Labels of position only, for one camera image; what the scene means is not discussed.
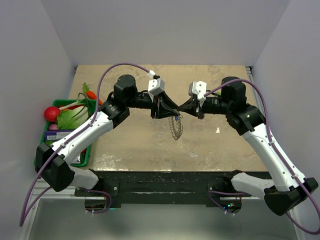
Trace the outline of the metal disc with keyrings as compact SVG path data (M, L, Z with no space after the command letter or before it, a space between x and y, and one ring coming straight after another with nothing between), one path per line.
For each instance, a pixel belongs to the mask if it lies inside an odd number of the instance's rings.
M184 127L182 125L183 116L179 114L180 121L175 121L175 117L168 118L169 129L172 138L177 141L183 134Z

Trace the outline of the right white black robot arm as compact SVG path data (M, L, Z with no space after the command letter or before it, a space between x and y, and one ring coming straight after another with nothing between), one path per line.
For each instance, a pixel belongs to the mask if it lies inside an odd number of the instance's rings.
M203 81L189 85L190 99L178 107L180 112L203 119L205 114L224 115L227 123L249 143L271 179L253 177L235 170L223 183L223 192L230 197L243 192L264 200L278 216L289 212L318 188L318 182L307 178L291 162L273 136L267 113L247 102L246 81L226 77L221 81L220 96L212 96Z

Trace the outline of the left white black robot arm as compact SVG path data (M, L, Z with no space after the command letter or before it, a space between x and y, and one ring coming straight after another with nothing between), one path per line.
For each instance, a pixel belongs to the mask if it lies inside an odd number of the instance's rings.
M104 190L99 177L92 170L72 167L73 160L100 136L120 125L130 115L130 108L150 110L153 119L178 116L178 105L168 97L164 86L164 81L155 76L149 80L148 90L138 91L132 75L121 75L112 96L85 123L51 145L44 142L37 147L36 172L56 192L73 186L99 196Z

